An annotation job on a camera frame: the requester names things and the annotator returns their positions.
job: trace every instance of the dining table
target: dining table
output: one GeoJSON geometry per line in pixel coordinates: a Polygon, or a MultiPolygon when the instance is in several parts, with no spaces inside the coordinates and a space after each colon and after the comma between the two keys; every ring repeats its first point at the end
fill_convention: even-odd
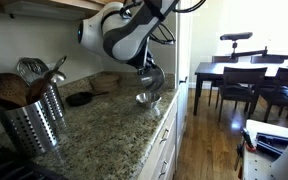
{"type": "Polygon", "coordinates": [[[251,62],[237,62],[237,63],[212,63],[212,62],[200,62],[199,66],[195,70],[196,75],[196,89],[194,99],[194,111],[193,115],[197,114],[198,101],[201,96],[202,86],[204,81],[222,80],[224,67],[232,68],[263,68],[267,67],[267,71],[264,77],[264,84],[272,83],[272,79],[275,77],[278,68],[288,68],[288,60],[284,63],[256,63],[251,62]]]}

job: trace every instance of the kitchen counter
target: kitchen counter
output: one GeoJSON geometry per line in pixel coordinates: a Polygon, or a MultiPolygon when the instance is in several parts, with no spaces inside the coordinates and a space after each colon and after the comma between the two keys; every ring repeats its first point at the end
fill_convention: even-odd
{"type": "Polygon", "coordinates": [[[178,91],[163,90],[155,109],[136,103],[141,92],[123,87],[83,106],[65,104],[54,121],[58,146],[33,160],[68,179],[137,179],[178,91]]]}

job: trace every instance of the wooden chair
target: wooden chair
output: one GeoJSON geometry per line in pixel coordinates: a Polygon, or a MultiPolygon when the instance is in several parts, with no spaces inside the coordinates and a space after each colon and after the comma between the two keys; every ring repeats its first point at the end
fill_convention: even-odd
{"type": "MultiPolygon", "coordinates": [[[[238,58],[231,59],[230,56],[212,56],[212,63],[237,63],[238,58]]],[[[210,94],[208,97],[208,106],[211,104],[211,97],[212,97],[212,89],[213,87],[219,87],[220,85],[223,85],[224,81],[222,79],[213,80],[211,82],[211,88],[210,88],[210,94]]],[[[216,97],[216,108],[218,104],[218,97],[219,97],[219,91],[217,91],[217,97],[216,97]]]]}
{"type": "Polygon", "coordinates": [[[288,69],[279,68],[275,78],[275,88],[263,88],[260,90],[260,95],[267,103],[267,108],[264,116],[264,122],[267,122],[272,106],[288,107],[288,88],[281,89],[280,86],[288,86],[288,69]]]}
{"type": "Polygon", "coordinates": [[[282,64],[284,59],[281,59],[277,56],[252,56],[251,63],[252,64],[259,64],[259,63],[270,63],[270,64],[282,64]]]}
{"type": "Polygon", "coordinates": [[[259,87],[264,79],[267,68],[252,68],[252,69],[240,69],[240,68],[224,68],[224,84],[219,86],[219,92],[221,95],[221,104],[218,121],[221,120],[223,101],[242,101],[246,104],[250,103],[250,108],[245,108],[244,111],[248,111],[247,118],[250,118],[251,113],[254,112],[256,103],[259,97],[259,87]],[[231,85],[235,83],[254,84],[254,89],[251,87],[244,87],[240,85],[231,85]]]}
{"type": "MultiPolygon", "coordinates": [[[[261,64],[261,63],[269,63],[269,64],[282,64],[284,63],[284,59],[278,56],[270,56],[267,55],[265,57],[263,56],[252,56],[251,57],[251,63],[252,64],[261,64]]],[[[275,85],[263,85],[261,88],[271,88],[272,90],[275,89],[275,85]]],[[[288,89],[286,86],[280,86],[281,89],[288,89]]],[[[280,110],[278,112],[278,116],[281,116],[283,112],[284,107],[281,106],[280,110]]]]}

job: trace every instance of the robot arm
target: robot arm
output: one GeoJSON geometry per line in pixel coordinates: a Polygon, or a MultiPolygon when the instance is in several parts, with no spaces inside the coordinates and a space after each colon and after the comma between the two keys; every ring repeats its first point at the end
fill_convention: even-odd
{"type": "Polygon", "coordinates": [[[123,4],[108,3],[98,14],[84,20],[78,40],[96,54],[127,63],[146,48],[147,38],[173,10],[179,0],[144,0],[134,15],[121,16],[123,4]]]}
{"type": "Polygon", "coordinates": [[[165,77],[163,70],[153,61],[148,41],[150,36],[152,40],[162,44],[171,44],[173,40],[161,41],[152,32],[171,11],[192,12],[205,2],[201,0],[191,8],[177,10],[175,6],[179,1],[132,0],[132,4],[125,6],[119,2],[108,3],[95,16],[80,24],[78,41],[96,54],[109,56],[115,61],[135,67],[146,89],[157,91],[163,85],[165,77]],[[138,6],[137,10],[131,15],[129,9],[135,6],[138,6]]]}

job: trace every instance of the stainless steel utensil holder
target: stainless steel utensil holder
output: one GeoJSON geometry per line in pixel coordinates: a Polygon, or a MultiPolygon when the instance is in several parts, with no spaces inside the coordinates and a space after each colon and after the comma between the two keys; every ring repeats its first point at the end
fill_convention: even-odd
{"type": "Polygon", "coordinates": [[[49,116],[53,119],[60,119],[64,116],[64,106],[55,83],[51,83],[43,95],[49,116]]]}
{"type": "Polygon", "coordinates": [[[40,155],[57,145],[45,103],[41,100],[22,108],[0,111],[0,121],[15,148],[26,156],[40,155]]]}

